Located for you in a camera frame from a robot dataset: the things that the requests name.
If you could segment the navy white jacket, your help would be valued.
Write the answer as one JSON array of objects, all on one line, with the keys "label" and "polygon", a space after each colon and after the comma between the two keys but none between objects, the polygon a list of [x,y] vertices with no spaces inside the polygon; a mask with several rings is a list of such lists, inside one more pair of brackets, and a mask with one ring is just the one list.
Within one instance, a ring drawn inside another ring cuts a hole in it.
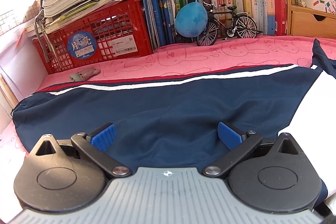
[{"label": "navy white jacket", "polygon": [[205,74],[63,83],[41,89],[14,110],[27,150],[43,134],[66,139],[106,123],[106,154],[131,169],[201,167],[226,148],[215,135],[228,121],[273,138],[288,131],[335,192],[335,61],[319,40],[310,67],[244,64]]}]

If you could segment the pink embossed table mat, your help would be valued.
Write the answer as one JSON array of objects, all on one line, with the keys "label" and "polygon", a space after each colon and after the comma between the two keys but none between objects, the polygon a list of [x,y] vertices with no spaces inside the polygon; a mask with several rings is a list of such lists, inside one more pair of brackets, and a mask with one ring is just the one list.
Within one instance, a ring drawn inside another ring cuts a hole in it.
[{"label": "pink embossed table mat", "polygon": [[[302,63],[304,67],[310,67],[311,45],[315,40],[319,40],[326,47],[326,54],[335,61],[333,39],[263,36],[257,39],[231,40],[210,47],[169,46],[146,57],[107,61],[98,65],[101,69],[100,74],[89,81],[205,74],[238,68],[250,63],[256,65]],[[63,83],[71,83],[67,80],[67,74],[55,74],[47,77],[41,89]],[[18,137],[13,119],[10,128],[1,135],[1,158],[23,159],[30,151]]]}]

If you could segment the white paper sheets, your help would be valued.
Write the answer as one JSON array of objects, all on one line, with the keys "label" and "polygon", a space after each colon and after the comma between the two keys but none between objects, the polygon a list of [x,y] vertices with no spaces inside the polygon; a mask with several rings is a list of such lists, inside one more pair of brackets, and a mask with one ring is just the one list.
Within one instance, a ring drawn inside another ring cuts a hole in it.
[{"label": "white paper sheets", "polygon": [[1,35],[1,75],[19,101],[37,91],[48,76],[23,26]]}]

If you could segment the red plastic crate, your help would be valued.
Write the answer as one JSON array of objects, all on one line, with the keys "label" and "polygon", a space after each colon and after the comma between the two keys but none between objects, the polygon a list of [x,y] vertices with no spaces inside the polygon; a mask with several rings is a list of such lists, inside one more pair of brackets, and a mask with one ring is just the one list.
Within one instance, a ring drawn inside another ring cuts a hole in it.
[{"label": "red plastic crate", "polygon": [[49,74],[153,52],[142,0],[109,3],[75,22],[34,38]]}]

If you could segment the miniature black bicycle model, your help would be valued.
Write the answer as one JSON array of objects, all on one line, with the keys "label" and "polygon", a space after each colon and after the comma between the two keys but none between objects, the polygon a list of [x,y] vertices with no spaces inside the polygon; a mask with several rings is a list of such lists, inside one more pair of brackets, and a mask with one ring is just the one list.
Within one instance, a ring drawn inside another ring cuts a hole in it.
[{"label": "miniature black bicycle model", "polygon": [[[248,15],[248,12],[235,12],[237,6],[226,4],[215,6],[203,2],[208,19],[206,28],[196,37],[198,46],[212,46],[220,35],[227,38],[255,39],[262,31],[258,29],[256,21]],[[229,24],[221,22],[216,15],[230,15]]]}]

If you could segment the blue round plush pendant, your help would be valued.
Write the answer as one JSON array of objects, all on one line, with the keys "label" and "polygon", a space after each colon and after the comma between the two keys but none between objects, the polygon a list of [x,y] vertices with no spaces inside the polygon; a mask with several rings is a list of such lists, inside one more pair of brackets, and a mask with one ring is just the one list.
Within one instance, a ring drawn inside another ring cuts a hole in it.
[{"label": "blue round plush pendant", "polygon": [[206,28],[208,15],[205,7],[199,2],[191,2],[181,8],[175,19],[177,33],[186,37],[199,36]]}]

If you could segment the wooden desktop drawer shelf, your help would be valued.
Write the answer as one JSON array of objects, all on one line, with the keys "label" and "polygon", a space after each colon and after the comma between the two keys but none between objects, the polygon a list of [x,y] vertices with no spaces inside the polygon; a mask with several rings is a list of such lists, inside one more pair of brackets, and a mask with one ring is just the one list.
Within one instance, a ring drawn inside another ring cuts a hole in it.
[{"label": "wooden desktop drawer shelf", "polygon": [[335,15],[293,5],[287,1],[286,34],[335,39]]}]

